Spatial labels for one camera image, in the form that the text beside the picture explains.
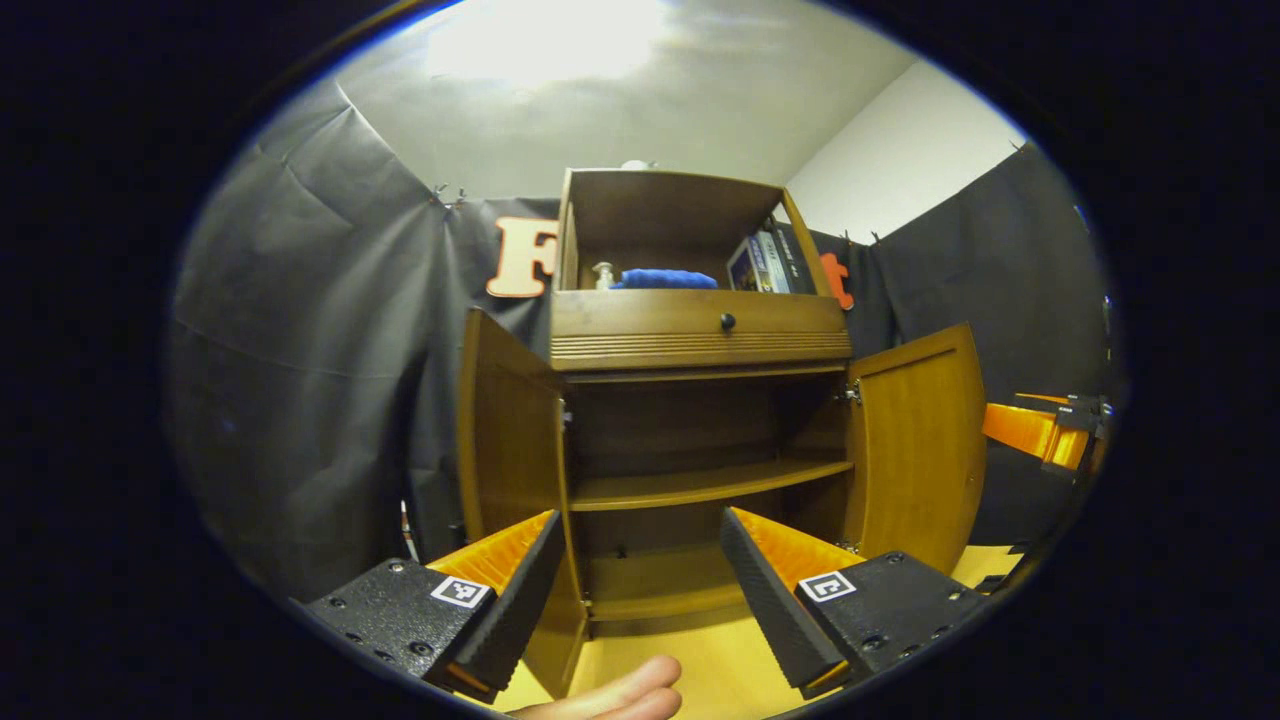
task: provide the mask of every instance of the bottle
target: bottle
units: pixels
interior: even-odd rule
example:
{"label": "bottle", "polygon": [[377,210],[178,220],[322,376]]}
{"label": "bottle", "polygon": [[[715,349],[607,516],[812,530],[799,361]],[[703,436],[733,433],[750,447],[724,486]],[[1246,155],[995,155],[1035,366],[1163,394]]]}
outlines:
{"label": "bottle", "polygon": [[609,290],[616,282],[613,279],[613,264],[612,263],[596,263],[591,270],[599,275],[595,279],[595,290]]}

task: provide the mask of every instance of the fabric backdrop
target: fabric backdrop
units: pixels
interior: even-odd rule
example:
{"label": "fabric backdrop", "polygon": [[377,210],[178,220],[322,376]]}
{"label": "fabric backdrop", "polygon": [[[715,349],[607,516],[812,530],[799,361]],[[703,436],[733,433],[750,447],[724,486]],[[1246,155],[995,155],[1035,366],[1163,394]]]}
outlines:
{"label": "fabric backdrop", "polygon": [[[1020,152],[877,246],[813,233],[847,269],[856,355],[891,347],[899,329],[910,340],[966,319],[991,400],[1093,389],[1082,348],[1098,327],[1080,318],[1101,292],[1069,237],[1079,219],[1037,158]],[[420,557],[465,542],[454,384],[468,307],[547,357],[545,295],[495,297],[486,284],[499,218],[553,220],[558,199],[457,204],[434,182],[329,82],[244,147],[192,228],[172,305],[166,424],[210,530],[274,593],[306,602],[403,556],[402,500]],[[554,238],[548,225],[539,242]],[[1036,510],[1027,487],[1052,483],[1016,455],[992,455],[980,520]],[[1036,529],[1018,521],[1027,527],[987,534]]]}

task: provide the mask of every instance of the human hand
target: human hand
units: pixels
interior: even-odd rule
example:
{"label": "human hand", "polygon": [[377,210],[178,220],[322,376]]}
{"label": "human hand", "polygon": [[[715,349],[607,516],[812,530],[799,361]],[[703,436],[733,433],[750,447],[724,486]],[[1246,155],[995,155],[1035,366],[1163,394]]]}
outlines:
{"label": "human hand", "polygon": [[680,710],[680,661],[655,655],[607,685],[509,712],[518,720],[668,720]]}

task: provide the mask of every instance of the blue cloth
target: blue cloth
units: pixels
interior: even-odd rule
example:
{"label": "blue cloth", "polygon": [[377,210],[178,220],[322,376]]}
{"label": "blue cloth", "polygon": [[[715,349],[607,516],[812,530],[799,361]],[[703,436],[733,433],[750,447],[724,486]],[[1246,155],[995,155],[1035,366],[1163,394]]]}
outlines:
{"label": "blue cloth", "polygon": [[641,287],[691,287],[699,290],[716,290],[719,283],[716,278],[689,270],[623,270],[622,282],[616,283],[612,290],[628,290]]}

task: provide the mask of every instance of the wooden floor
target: wooden floor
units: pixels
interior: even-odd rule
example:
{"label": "wooden floor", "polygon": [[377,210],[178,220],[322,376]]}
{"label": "wooden floor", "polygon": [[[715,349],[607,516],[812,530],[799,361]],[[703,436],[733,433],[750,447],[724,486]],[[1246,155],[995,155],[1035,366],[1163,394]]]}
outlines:
{"label": "wooden floor", "polygon": [[[969,546],[952,578],[975,587],[987,575],[1007,574],[1021,559],[1021,555],[1009,555],[1009,547]],[[684,706],[676,714],[678,720],[758,720],[806,702],[787,687],[750,615],[694,630],[596,637],[582,647],[570,692],[577,694],[598,688],[658,653],[672,655],[684,665],[684,675],[675,685],[684,697]],[[508,712],[550,700],[521,662],[493,708]]]}

